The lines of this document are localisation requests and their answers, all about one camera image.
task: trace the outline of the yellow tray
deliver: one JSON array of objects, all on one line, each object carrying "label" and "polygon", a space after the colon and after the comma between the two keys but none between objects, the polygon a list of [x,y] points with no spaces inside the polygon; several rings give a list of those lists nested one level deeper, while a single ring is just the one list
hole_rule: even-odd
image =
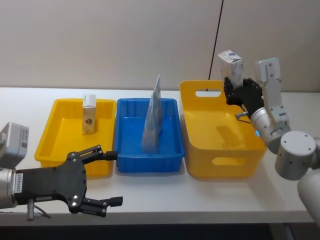
[{"label": "yellow tray", "polygon": [[[218,97],[199,97],[196,91],[220,91]],[[242,109],[227,105],[222,82],[183,81],[180,84],[183,115],[180,122],[185,144],[185,164],[199,178],[252,175],[266,147],[247,117],[238,121]]]},{"label": "yellow tray", "polygon": [[[82,133],[83,100],[57,99],[43,131],[34,158],[42,167],[62,164],[67,154],[101,145],[103,151],[113,147],[116,101],[97,99],[95,133]],[[107,176],[111,161],[95,161],[85,165],[87,176]]]}]

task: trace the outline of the blue tray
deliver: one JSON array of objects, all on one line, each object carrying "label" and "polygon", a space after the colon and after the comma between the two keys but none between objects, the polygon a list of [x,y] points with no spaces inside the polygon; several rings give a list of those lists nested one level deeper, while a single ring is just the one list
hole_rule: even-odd
[{"label": "blue tray", "polygon": [[123,98],[117,101],[114,150],[121,173],[178,172],[185,156],[178,105],[175,99],[161,98],[162,131],[158,153],[143,153],[142,135],[150,98]]}]

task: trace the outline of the basket handle hole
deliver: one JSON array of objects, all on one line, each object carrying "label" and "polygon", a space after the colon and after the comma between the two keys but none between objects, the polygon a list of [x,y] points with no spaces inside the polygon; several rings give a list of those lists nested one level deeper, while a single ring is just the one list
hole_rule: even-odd
[{"label": "basket handle hole", "polygon": [[195,91],[195,95],[200,98],[216,98],[221,95],[221,91],[218,89],[202,88]]},{"label": "basket handle hole", "polygon": [[217,166],[241,166],[245,163],[244,157],[216,157],[212,160],[212,164]]}]

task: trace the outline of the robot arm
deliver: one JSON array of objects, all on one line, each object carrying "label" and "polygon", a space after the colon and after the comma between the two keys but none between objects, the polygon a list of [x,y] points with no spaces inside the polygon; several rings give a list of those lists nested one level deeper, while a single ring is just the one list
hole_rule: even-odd
[{"label": "robot arm", "polygon": [[15,170],[25,157],[29,129],[8,123],[0,132],[0,209],[28,205],[28,219],[33,219],[35,202],[61,200],[69,211],[106,216],[107,207],[121,206],[122,197],[95,200],[86,198],[85,164],[93,161],[112,161],[117,152],[103,153],[101,146],[70,152],[63,164],[56,167]]},{"label": "robot arm", "polygon": [[277,154],[277,173],[287,180],[299,180],[299,197],[320,225],[320,138],[291,130],[281,99],[279,60],[257,62],[255,73],[257,82],[243,79],[243,85],[235,89],[233,80],[224,76],[226,103],[242,107],[244,112],[235,117],[248,116],[268,149]]}]

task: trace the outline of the plastic bin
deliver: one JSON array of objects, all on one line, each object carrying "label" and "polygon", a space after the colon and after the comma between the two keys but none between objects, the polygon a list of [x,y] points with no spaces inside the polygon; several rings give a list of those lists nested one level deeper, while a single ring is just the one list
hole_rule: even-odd
[{"label": "plastic bin", "polygon": [[158,153],[141,149],[150,98],[127,98],[117,101],[114,149],[118,151],[120,173],[178,172],[185,155],[175,99],[162,98],[162,131]]},{"label": "plastic bin", "polygon": [[[95,133],[82,133],[83,100],[57,99],[52,107],[34,158],[42,167],[62,164],[67,154],[95,145],[111,151],[113,146],[116,101],[97,99]],[[111,173],[112,161],[95,161],[85,165],[87,176],[107,176]]]},{"label": "plastic bin", "polygon": [[[222,86],[222,82],[216,80],[180,84],[184,159],[189,174],[197,178],[248,177],[255,172],[266,151],[250,120],[235,118],[235,114],[243,110],[226,104]],[[203,89],[221,94],[197,96],[196,91]]]}]

